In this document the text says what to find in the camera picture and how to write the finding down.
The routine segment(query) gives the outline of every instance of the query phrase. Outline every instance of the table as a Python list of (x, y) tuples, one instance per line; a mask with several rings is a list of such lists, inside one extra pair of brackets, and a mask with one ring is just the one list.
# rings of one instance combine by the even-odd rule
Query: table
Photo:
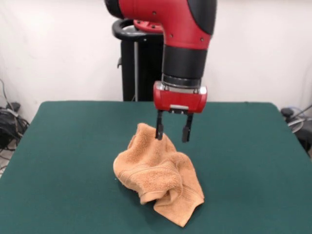
[(310, 234), (312, 164), (269, 103), (207, 103), (181, 142), (183, 115), (164, 130), (192, 160), (205, 194), (182, 229), (140, 205), (113, 161), (150, 102), (43, 103), (0, 179), (3, 234)]

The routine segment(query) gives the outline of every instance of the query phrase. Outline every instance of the green table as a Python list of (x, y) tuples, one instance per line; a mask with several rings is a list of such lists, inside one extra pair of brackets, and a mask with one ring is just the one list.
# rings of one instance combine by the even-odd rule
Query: green table
[(196, 115), (164, 114), (166, 134), (192, 160), (205, 194), (182, 229), (142, 206), (115, 178), (113, 161), (152, 103), (41, 105), (0, 179), (2, 234), (311, 234), (312, 164), (276, 107), (208, 103)]

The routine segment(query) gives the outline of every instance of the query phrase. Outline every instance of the cable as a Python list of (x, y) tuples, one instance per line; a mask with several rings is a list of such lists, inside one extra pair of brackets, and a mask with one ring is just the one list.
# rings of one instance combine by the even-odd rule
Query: cable
[(295, 107), (295, 106), (289, 106), (289, 107), (287, 107), (287, 108), (289, 108), (289, 109), (293, 109), (293, 110), (296, 110), (296, 111), (298, 111), (298, 112), (302, 112), (302, 110), (301, 110), (300, 108)]
[(296, 114), (295, 116), (293, 116), (292, 119), (294, 119), (294, 118), (298, 117), (299, 115), (303, 114), (304, 112), (306, 112), (310, 108), (312, 108), (312, 104), (310, 106), (308, 106), (306, 109), (304, 109), (303, 111), (301, 111), (298, 114)]
[(3, 157), (3, 156), (1, 156), (1, 155), (0, 155), (0, 158), (3, 158), (3, 159), (5, 159), (5, 160), (10, 161), (10, 159), (9, 159), (9, 158), (7, 158), (7, 157)]
[(295, 120), (293, 122), (288, 123), (288, 127), (304, 122), (304, 121), (312, 121), (312, 118), (301, 118), (301, 119)]
[(300, 126), (298, 126), (297, 128), (295, 128), (295, 129), (292, 130), (292, 133), (298, 132), (298, 131), (303, 127), (303, 125), (304, 125), (304, 122), (301, 122), (301, 123), (300, 123)]
[[(4, 82), (3, 82), (3, 80), (2, 80), (1, 78), (0, 78), (0, 82), (2, 83), (2, 92), (3, 92), (3, 96), (4, 96), (4, 98), (5, 98), (6, 102), (7, 102), (7, 104), (11, 107), (11, 110), (14, 111), (14, 108), (13, 108), (12, 104), (8, 101), (8, 98), (6, 97)], [(15, 129), (16, 129), (16, 132), (18, 133), (18, 135), (20, 135), (20, 136), (22, 137), (23, 135), (21, 135), (21, 133), (19, 133), (18, 122), (17, 122), (16, 118), (17, 118), (17, 117), (14, 116)]]

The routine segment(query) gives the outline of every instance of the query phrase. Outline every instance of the towel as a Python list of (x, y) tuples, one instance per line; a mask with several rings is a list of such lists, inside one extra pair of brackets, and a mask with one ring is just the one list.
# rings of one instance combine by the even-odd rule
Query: towel
[(155, 128), (140, 123), (128, 149), (114, 161), (116, 177), (135, 190), (144, 205), (156, 200), (154, 210), (184, 227), (204, 194), (191, 160), (177, 152), (164, 134), (155, 139)]

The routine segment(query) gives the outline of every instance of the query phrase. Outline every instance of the black cable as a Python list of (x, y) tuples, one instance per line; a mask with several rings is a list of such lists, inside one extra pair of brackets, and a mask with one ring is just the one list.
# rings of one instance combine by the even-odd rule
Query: black cable
[(0, 155), (0, 158), (3, 158), (3, 159), (5, 159), (5, 160), (10, 161), (10, 159), (9, 159), (9, 158), (7, 158), (7, 157), (3, 157), (3, 156), (1, 156), (1, 155)]
[(303, 111), (299, 112), (298, 114), (296, 114), (295, 116), (292, 117), (292, 119), (298, 117), (299, 115), (305, 113), (307, 110), (309, 110), (310, 108), (312, 108), (312, 104), (310, 106), (308, 106), (306, 109), (304, 109)]
[(17, 136), (15, 136), (14, 134), (12, 134), (9, 130), (7, 130), (6, 128), (3, 128), (3, 127), (1, 127), (0, 126), (0, 129), (1, 130), (4, 130), (5, 131), (5, 133), (7, 133), (8, 135), (10, 135), (11, 137), (13, 137), (15, 140), (20, 140)]

